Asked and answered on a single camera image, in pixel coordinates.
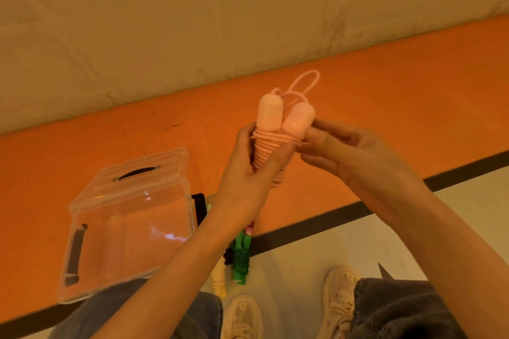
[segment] hand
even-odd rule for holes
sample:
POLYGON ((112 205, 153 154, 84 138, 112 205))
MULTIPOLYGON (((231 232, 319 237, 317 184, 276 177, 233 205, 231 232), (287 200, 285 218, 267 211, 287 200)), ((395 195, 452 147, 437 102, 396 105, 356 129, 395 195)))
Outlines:
POLYGON ((338 176, 387 224, 429 198, 431 191, 375 133, 325 120, 315 120, 298 148, 303 161, 338 176))
POLYGON ((258 216, 267 200, 274 178, 295 152, 295 146, 287 143, 274 151, 264 167, 254 173, 251 168, 251 135, 254 123, 240 129, 233 153, 222 175, 220 188, 211 213, 223 217, 236 236, 258 216))

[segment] person's right hand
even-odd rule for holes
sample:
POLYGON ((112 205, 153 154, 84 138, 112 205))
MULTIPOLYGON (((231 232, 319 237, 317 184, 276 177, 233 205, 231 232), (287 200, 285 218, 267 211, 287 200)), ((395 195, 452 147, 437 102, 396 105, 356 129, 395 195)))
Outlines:
POLYGON ((378 135, 339 122, 315 120, 297 148, 302 160, 338 176, 387 224, 432 196, 422 179, 378 135))

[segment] pink rope coil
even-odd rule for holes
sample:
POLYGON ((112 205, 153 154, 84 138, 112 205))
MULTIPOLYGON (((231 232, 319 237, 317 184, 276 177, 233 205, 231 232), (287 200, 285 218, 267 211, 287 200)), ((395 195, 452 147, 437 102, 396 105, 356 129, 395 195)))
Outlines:
MULTIPOLYGON (((275 88, 271 91, 271 94, 277 94, 280 95, 281 98, 283 98, 283 102, 285 98, 287 98, 290 95, 295 95, 297 98, 294 99, 288 106, 284 107, 285 111, 288 111, 288 109, 295 104, 300 99, 306 103, 308 103, 308 99, 305 97, 305 94, 309 92, 318 82, 320 79, 320 72, 317 70, 309 70, 307 72, 302 73, 299 75, 293 83, 290 85, 288 90, 284 93, 281 93, 281 89, 275 88), (292 89, 295 87, 295 85, 302 80, 304 77, 306 77, 309 74, 315 74, 315 78, 311 82, 311 84, 302 92, 293 91, 292 89)), ((296 137, 293 137, 291 135, 283 134, 282 130, 279 131, 264 131, 256 128, 253 132, 252 138, 255 139, 254 141, 254 159, 252 162, 252 168, 253 171, 257 172, 258 170, 262 169, 267 160, 269 160, 269 157, 272 155, 274 150, 276 150, 281 145, 291 142, 296 145, 299 145, 302 143, 302 140, 297 139, 296 137)), ((272 183, 272 187, 276 188, 281 185, 281 183, 284 180, 284 170, 283 168, 278 173, 276 178, 274 179, 274 182, 272 183)))

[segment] clear plastic box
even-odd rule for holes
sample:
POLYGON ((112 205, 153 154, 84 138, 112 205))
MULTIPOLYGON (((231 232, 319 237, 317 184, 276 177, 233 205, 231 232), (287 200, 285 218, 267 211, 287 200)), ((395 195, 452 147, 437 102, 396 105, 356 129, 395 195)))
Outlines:
POLYGON ((151 275, 193 233, 188 160, 183 147, 103 169, 69 204, 60 303, 151 275))

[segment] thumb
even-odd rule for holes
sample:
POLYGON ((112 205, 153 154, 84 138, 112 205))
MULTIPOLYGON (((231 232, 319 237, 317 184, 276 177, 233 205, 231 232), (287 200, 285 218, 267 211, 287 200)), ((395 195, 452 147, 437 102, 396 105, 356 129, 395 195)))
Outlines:
POLYGON ((263 168, 256 175, 264 184, 272 184, 279 171, 292 159, 293 153, 295 153, 295 145, 293 143, 288 142, 281 145, 274 150, 269 160, 267 160, 263 168))
POLYGON ((354 146, 341 142, 326 131, 310 127, 304 136, 310 144, 303 150, 306 154, 325 157, 342 164, 348 164, 354 157, 354 146))

